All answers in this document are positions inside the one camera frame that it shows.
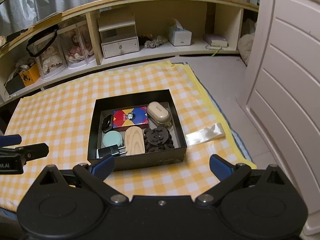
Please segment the mint green round compact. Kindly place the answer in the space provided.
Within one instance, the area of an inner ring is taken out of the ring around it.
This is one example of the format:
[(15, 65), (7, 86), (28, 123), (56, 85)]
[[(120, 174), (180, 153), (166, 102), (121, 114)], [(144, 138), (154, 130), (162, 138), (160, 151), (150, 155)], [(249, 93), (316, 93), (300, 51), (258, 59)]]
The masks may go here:
[(123, 145), (123, 137), (117, 131), (109, 131), (103, 136), (103, 145), (105, 147), (117, 145), (121, 147)]

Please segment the black smartwatch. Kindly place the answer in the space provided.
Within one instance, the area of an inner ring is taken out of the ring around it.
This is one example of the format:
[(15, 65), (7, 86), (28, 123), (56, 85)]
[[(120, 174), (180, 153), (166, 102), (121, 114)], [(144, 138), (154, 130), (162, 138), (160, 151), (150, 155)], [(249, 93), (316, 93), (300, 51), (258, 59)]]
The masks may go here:
[(110, 114), (106, 117), (104, 117), (101, 130), (103, 133), (107, 133), (113, 129), (113, 115)]

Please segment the black cardboard box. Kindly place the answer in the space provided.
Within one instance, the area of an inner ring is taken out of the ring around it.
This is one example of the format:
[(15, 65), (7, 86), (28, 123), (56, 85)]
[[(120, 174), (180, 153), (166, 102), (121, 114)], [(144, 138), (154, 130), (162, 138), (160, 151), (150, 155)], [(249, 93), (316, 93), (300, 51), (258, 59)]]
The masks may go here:
[(184, 161), (187, 144), (170, 90), (95, 101), (87, 159), (110, 154), (115, 169), (131, 170)]

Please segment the black charger plug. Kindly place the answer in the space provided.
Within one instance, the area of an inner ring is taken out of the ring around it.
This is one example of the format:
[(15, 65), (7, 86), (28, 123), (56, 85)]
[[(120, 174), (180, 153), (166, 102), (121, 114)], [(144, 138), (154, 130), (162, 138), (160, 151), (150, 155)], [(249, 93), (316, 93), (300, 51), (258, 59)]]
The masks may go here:
[(125, 146), (111, 145), (104, 148), (97, 149), (97, 159), (103, 158), (106, 155), (112, 155), (114, 157), (119, 157), (126, 154), (126, 151), (121, 152), (125, 149)]

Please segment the clear tape strip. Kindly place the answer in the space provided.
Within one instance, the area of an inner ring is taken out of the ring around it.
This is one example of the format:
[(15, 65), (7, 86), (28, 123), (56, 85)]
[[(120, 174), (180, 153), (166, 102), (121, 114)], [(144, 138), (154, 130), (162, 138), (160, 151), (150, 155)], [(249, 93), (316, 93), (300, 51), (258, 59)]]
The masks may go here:
[(205, 127), (196, 132), (185, 136), (187, 146), (193, 146), (204, 142), (216, 140), (225, 137), (225, 131), (221, 123), (215, 123), (210, 127)]

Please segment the oval wooden lid case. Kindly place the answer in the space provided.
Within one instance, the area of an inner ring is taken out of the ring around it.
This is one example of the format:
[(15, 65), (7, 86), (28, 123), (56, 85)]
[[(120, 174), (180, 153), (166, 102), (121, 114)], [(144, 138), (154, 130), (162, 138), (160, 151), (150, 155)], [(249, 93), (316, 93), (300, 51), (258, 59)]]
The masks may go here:
[(125, 131), (126, 155), (145, 153), (144, 135), (140, 127), (132, 126)]

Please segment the yellow white checkered mat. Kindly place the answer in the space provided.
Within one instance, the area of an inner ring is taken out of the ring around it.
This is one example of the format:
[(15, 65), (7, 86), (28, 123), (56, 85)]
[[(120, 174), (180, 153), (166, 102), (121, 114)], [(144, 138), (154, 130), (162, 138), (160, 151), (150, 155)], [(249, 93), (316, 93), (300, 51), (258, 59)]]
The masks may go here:
[[(46, 143), (46, 158), (28, 162), (23, 174), (1, 176), (1, 208), (16, 211), (42, 169), (54, 164), (68, 170), (87, 160), (89, 130), (97, 99), (152, 90), (170, 90), (184, 134), (223, 119), (201, 99), (181, 65), (157, 62), (123, 70), (103, 71), (22, 98), (6, 133), (19, 134), (23, 145)], [(209, 158), (218, 154), (228, 162), (251, 165), (241, 155), (226, 126), (225, 137), (187, 148), (182, 163), (112, 173), (106, 182), (128, 197), (134, 195), (190, 195), (217, 184)]]

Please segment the grey blue underlay mat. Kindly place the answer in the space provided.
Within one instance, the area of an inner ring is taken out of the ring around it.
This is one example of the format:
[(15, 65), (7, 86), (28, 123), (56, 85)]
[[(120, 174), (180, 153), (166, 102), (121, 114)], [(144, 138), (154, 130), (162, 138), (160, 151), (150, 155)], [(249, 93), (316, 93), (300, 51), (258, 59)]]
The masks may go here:
[(252, 157), (250, 156), (250, 153), (248, 152), (247, 147), (243, 142), (243, 140), (241, 139), (240, 135), (234, 129), (232, 129), (232, 126), (228, 121), (227, 116), (224, 114), (223, 110), (221, 109), (217, 101), (214, 99), (214, 97), (210, 94), (209, 90), (203, 85), (203, 83), (199, 80), (199, 78), (193, 72), (189, 64), (187, 62), (179, 62), (179, 63), (173, 63), (173, 65), (176, 65), (176, 66), (181, 65), (181, 67), (184, 69), (184, 71), (188, 75), (189, 79), (193, 82), (194, 86), (197, 88), (202, 101), (208, 107), (213, 108), (214, 115), (218, 115), (219, 120), (223, 119), (223, 128), (225, 128), (226, 126), (228, 127), (228, 130), (231, 134), (233, 142), (236, 145), (236, 148), (238, 149), (238, 151), (241, 153), (242, 157), (247, 161), (252, 162), (253, 161)]

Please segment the colourful playing card box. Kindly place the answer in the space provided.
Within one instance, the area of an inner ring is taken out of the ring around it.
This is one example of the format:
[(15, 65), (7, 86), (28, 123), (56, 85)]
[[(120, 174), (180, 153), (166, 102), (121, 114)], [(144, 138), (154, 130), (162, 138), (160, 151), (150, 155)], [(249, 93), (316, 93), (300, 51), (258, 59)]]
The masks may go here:
[(119, 109), (113, 112), (113, 129), (125, 131), (129, 127), (148, 128), (149, 121), (146, 106)]

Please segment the black hair claw clip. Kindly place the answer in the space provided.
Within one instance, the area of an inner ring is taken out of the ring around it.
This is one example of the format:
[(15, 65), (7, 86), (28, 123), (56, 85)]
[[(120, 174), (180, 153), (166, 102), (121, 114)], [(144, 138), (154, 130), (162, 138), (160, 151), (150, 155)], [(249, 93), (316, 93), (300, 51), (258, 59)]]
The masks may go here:
[(174, 149), (174, 143), (169, 130), (162, 126), (154, 129), (146, 128), (144, 130), (145, 152), (160, 152)]

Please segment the yellow black small box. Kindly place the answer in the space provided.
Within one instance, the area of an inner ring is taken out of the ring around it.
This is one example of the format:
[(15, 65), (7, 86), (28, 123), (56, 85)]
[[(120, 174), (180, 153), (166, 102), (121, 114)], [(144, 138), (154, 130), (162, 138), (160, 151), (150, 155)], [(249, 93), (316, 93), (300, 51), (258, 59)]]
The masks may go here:
[(22, 64), (17, 67), (9, 80), (5, 84), (5, 88), (9, 95), (34, 84), (40, 78), (37, 64)]

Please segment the beige Kinyo earbud case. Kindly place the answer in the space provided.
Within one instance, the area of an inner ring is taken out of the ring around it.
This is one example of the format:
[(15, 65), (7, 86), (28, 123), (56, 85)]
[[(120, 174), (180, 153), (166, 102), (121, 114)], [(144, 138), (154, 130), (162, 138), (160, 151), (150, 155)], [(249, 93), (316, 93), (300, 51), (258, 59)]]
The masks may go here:
[(148, 117), (158, 126), (170, 126), (171, 114), (159, 102), (151, 102), (147, 106)]

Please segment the white panelled door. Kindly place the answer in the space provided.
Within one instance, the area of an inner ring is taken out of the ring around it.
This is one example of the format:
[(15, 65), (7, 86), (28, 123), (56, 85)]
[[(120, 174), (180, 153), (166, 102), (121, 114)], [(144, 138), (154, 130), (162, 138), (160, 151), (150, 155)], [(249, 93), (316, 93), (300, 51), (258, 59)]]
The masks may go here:
[(238, 104), (302, 195), (319, 235), (319, 0), (260, 0)]

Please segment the clear doll display case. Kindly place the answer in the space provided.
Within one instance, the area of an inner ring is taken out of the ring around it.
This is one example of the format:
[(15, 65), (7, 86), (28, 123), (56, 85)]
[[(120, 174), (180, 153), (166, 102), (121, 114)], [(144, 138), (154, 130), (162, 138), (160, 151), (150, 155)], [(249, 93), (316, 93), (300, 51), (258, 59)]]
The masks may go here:
[(57, 33), (67, 68), (84, 67), (95, 60), (86, 20), (64, 27)]

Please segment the beige fluffy cushion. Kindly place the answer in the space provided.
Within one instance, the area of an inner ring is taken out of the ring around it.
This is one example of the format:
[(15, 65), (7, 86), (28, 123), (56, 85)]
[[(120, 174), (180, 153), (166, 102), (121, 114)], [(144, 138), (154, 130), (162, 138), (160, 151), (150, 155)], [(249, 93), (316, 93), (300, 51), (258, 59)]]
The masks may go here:
[(238, 51), (245, 65), (248, 65), (249, 62), (256, 25), (257, 23), (249, 18), (242, 24), (241, 35), (238, 40)]

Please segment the grey white scrunchie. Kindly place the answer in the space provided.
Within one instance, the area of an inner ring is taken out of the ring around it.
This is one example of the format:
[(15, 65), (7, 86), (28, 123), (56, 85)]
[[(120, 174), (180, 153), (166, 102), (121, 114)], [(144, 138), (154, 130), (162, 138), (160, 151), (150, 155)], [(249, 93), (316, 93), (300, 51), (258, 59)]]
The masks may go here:
[(167, 42), (168, 42), (168, 39), (166, 37), (158, 35), (157, 37), (154, 37), (151, 40), (147, 40), (144, 43), (144, 48), (150, 48), (150, 49), (158, 48)]

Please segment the white mini drawer organizer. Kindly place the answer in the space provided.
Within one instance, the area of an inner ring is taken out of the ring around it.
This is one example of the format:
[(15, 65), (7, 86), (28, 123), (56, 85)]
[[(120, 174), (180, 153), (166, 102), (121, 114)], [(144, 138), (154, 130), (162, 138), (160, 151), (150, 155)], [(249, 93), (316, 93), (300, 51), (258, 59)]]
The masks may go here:
[(140, 51), (135, 16), (129, 7), (101, 12), (98, 31), (106, 59)]

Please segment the white tissue box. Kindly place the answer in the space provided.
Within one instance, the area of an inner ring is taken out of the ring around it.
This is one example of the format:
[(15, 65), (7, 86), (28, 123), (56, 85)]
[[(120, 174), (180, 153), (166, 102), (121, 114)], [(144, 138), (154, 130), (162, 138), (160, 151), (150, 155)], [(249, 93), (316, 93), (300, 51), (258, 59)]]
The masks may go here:
[(175, 47), (191, 45), (192, 32), (184, 29), (177, 19), (172, 20), (174, 24), (168, 29), (170, 43)]

